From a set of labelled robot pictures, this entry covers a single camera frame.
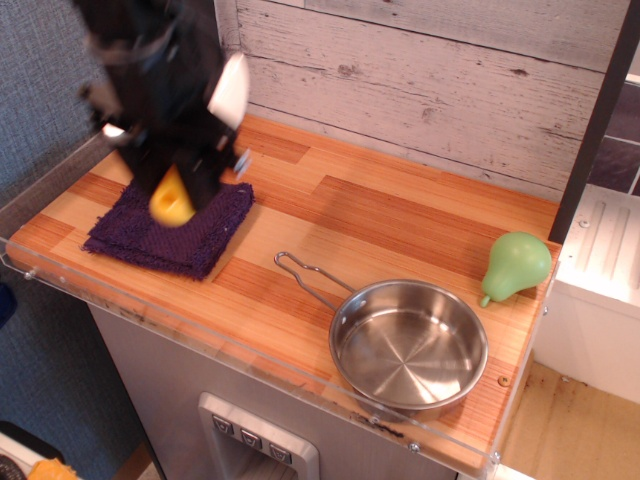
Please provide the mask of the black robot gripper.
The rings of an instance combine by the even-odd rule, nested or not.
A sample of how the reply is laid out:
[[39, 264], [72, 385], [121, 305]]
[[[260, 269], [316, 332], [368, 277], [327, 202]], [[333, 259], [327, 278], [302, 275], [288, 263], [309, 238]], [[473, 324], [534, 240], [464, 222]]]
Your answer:
[[239, 160], [236, 134], [212, 142], [178, 138], [178, 126], [203, 103], [230, 56], [215, 21], [192, 1], [77, 1], [87, 49], [107, 76], [85, 89], [95, 121], [150, 198], [177, 167], [191, 205], [207, 207], [223, 173]]

